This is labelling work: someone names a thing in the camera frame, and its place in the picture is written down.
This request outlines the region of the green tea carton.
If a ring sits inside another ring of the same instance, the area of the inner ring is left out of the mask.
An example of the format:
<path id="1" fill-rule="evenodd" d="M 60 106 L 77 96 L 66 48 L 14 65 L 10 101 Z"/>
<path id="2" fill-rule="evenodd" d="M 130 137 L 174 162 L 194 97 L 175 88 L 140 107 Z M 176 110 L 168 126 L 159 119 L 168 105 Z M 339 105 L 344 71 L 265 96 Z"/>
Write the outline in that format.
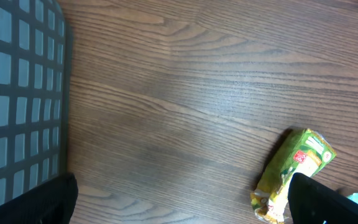
<path id="1" fill-rule="evenodd" d="M 255 216 L 267 223 L 283 223 L 293 174 L 317 174 L 337 156 L 325 138 L 312 129 L 292 131 L 250 193 Z"/>

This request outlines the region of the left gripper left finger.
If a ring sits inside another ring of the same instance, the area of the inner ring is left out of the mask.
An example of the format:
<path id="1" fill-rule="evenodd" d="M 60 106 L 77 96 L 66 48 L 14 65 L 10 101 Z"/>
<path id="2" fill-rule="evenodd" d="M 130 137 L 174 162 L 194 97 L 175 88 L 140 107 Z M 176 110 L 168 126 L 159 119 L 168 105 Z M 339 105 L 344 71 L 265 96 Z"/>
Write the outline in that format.
<path id="1" fill-rule="evenodd" d="M 0 206 L 0 223 L 69 223 L 78 198 L 74 174 L 65 173 Z"/>

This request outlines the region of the teal snack packet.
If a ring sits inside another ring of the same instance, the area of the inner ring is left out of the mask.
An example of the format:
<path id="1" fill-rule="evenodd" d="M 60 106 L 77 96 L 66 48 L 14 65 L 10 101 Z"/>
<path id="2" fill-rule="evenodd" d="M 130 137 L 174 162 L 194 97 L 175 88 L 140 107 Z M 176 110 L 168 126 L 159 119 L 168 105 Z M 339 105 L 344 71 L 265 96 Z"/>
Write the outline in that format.
<path id="1" fill-rule="evenodd" d="M 347 196 L 347 198 L 351 201 L 353 201 L 354 203 L 358 204 L 358 193 L 353 193 Z"/>

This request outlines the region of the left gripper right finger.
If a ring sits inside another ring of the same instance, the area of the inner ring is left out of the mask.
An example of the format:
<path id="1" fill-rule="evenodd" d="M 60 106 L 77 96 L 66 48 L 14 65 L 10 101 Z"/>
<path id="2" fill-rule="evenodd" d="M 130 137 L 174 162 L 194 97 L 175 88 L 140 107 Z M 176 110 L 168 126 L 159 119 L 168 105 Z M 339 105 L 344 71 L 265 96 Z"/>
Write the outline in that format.
<path id="1" fill-rule="evenodd" d="M 288 202 L 294 224 L 358 224 L 358 204 L 302 173 L 293 175 Z"/>

